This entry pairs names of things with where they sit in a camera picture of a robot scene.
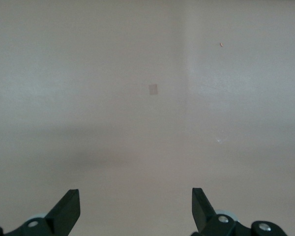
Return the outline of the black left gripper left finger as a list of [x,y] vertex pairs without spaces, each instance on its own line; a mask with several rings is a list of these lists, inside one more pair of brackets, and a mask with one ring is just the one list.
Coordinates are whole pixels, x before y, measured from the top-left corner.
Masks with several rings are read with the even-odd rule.
[[43,218],[30,219],[8,233],[4,233],[0,227],[0,236],[67,236],[79,217],[79,190],[72,189]]

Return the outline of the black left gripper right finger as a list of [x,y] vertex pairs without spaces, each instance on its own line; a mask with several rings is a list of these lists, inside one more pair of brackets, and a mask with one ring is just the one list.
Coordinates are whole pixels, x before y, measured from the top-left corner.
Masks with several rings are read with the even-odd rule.
[[194,236],[285,236],[278,225],[255,221],[248,228],[231,216],[216,213],[203,189],[192,189],[192,215],[197,227]]

